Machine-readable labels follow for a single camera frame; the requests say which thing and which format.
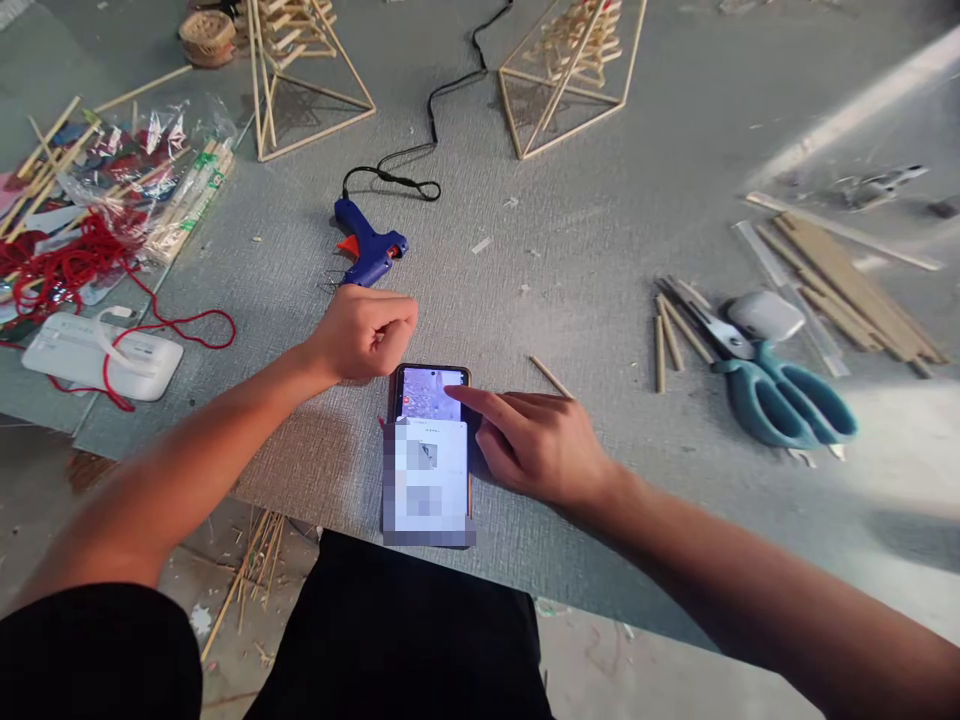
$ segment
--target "floor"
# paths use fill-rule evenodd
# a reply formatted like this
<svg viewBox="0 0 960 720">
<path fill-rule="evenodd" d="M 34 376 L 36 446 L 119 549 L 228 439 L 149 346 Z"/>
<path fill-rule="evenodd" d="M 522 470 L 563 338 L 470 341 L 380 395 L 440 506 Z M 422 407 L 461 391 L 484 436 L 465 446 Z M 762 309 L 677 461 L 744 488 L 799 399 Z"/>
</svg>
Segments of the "floor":
<svg viewBox="0 0 960 720">
<path fill-rule="evenodd" d="M 17 592 L 81 498 L 66 479 L 70 441 L 0 419 L 0 604 Z M 251 506 L 227 499 L 170 558 L 160 589 L 194 619 L 201 647 L 244 551 Z M 204 663 L 204 720 L 243 716 L 316 560 L 315 541 L 293 527 L 283 537 L 269 600 L 246 603 L 243 627 L 232 605 Z M 777 675 L 537 600 L 543 677 L 554 715 L 566 718 L 822 717 Z"/>
</svg>

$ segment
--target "hot glue gun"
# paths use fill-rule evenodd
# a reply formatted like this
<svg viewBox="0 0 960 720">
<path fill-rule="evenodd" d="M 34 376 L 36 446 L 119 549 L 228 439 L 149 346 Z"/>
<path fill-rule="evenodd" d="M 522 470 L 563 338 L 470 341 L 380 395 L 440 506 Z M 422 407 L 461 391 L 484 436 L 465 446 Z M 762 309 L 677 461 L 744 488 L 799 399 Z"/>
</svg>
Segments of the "hot glue gun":
<svg viewBox="0 0 960 720">
<path fill-rule="evenodd" d="M 360 208 L 347 198 L 337 200 L 333 210 L 337 222 L 353 233 L 337 247 L 357 259 L 344 273 L 342 284 L 373 287 L 393 267 L 394 258 L 406 254 L 407 239 L 396 230 L 385 235 L 374 232 Z"/>
</svg>

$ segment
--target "forearm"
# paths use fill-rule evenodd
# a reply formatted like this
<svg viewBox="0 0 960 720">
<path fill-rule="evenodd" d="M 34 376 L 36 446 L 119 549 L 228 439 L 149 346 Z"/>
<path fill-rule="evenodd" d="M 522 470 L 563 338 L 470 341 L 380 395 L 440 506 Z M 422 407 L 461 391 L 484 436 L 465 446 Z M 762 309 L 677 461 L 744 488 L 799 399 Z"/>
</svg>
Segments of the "forearm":
<svg viewBox="0 0 960 720">
<path fill-rule="evenodd" d="M 173 548 L 229 492 L 266 439 L 330 384 L 306 372 L 294 349 L 191 415 L 103 483 L 17 604 L 118 577 L 155 585 Z"/>
<path fill-rule="evenodd" d="M 946 717 L 960 649 L 757 536 L 623 471 L 574 510 L 731 654 L 784 675 L 831 717 Z"/>
</svg>

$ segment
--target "plastic bag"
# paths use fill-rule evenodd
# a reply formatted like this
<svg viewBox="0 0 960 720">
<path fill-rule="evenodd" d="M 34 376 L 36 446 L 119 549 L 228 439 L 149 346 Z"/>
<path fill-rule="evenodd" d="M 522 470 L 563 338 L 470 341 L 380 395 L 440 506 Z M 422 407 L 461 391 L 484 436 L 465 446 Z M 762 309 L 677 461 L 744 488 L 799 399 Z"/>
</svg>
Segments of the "plastic bag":
<svg viewBox="0 0 960 720">
<path fill-rule="evenodd" d="M 144 108 L 142 113 L 131 113 L 130 107 L 138 106 L 130 103 L 100 116 L 84 111 L 86 122 L 67 123 L 50 143 L 56 158 L 72 152 L 68 146 L 75 147 L 79 139 L 89 138 L 69 170 L 46 187 L 39 207 L 27 212 L 21 206 L 17 213 L 23 214 L 10 218 L 10 226 L 22 223 L 23 228 L 15 244 L 0 252 L 3 339 L 12 337 L 7 323 L 22 328 L 42 322 L 63 303 L 96 304 L 123 278 L 122 265 L 106 257 L 98 263 L 103 267 L 96 270 L 96 277 L 83 287 L 77 286 L 73 266 L 70 272 L 61 268 L 52 275 L 37 273 L 43 265 L 38 256 L 84 244 L 80 228 L 90 213 L 103 219 L 110 233 L 129 248 L 130 265 L 165 268 L 232 164 L 239 133 L 219 98 Z M 90 130 L 95 123 L 96 130 Z M 51 178 L 52 168 L 48 163 Z M 37 297 L 32 288 L 40 291 L 36 302 L 31 302 Z M 11 302 L 14 295 L 20 303 Z"/>
<path fill-rule="evenodd" d="M 99 118 L 97 141 L 61 178 L 72 202 L 101 213 L 149 265 L 174 261 L 233 164 L 236 125 L 219 98 L 198 104 L 205 112 L 184 101 Z"/>
</svg>

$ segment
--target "red string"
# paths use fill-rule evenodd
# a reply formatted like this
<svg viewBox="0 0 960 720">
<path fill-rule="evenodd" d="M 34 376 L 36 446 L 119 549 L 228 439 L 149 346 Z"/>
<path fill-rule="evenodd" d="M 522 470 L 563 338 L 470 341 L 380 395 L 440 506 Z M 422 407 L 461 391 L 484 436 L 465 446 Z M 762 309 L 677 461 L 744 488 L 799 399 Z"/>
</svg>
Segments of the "red string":
<svg viewBox="0 0 960 720">
<path fill-rule="evenodd" d="M 133 223 L 142 222 L 142 218 L 134 218 Z M 14 262 L 18 255 L 21 260 L 16 271 L 20 274 L 17 277 L 13 288 L 14 300 L 17 303 L 17 311 L 24 314 L 21 308 L 30 313 L 31 319 L 39 321 L 52 314 L 56 308 L 65 300 L 74 302 L 77 305 L 77 314 L 83 309 L 83 302 L 80 299 L 80 289 L 87 283 L 102 276 L 104 273 L 113 269 L 117 264 L 123 267 L 127 275 L 150 296 L 150 310 L 159 320 L 159 323 L 152 325 L 138 325 L 137 327 L 124 330 L 117 339 L 113 341 L 113 347 L 117 347 L 120 342 L 131 333 L 143 330 L 157 330 L 160 328 L 171 328 L 184 340 L 198 342 L 205 348 L 211 350 L 222 350 L 230 347 L 237 337 L 237 325 L 230 317 L 230 314 L 224 310 L 214 309 L 206 310 L 197 315 L 188 318 L 178 318 L 168 320 L 160 314 L 158 307 L 157 294 L 148 288 L 136 276 L 137 268 L 130 266 L 129 257 L 132 256 L 132 249 L 123 245 L 107 228 L 103 218 L 97 213 L 92 213 L 81 224 L 82 236 L 70 243 L 68 246 L 51 253 L 44 253 L 37 257 L 27 257 L 25 248 L 18 248 L 16 251 L 0 251 L 0 272 L 6 267 L 7 263 Z M 43 285 L 37 291 L 36 298 L 25 297 L 26 285 L 32 280 L 43 278 Z M 220 315 L 230 325 L 230 338 L 226 342 L 212 343 L 195 335 L 187 335 L 180 329 L 181 325 L 192 323 L 209 315 Z M 0 342 L 0 346 L 12 347 L 23 350 L 20 345 L 9 342 Z M 117 393 L 110 384 L 108 368 L 110 366 L 110 356 L 103 358 L 103 386 L 105 390 L 93 387 L 65 388 L 56 378 L 50 378 L 53 386 L 67 393 L 76 392 L 98 392 L 106 395 L 123 412 L 133 412 L 134 406 L 129 400 Z"/>
</svg>

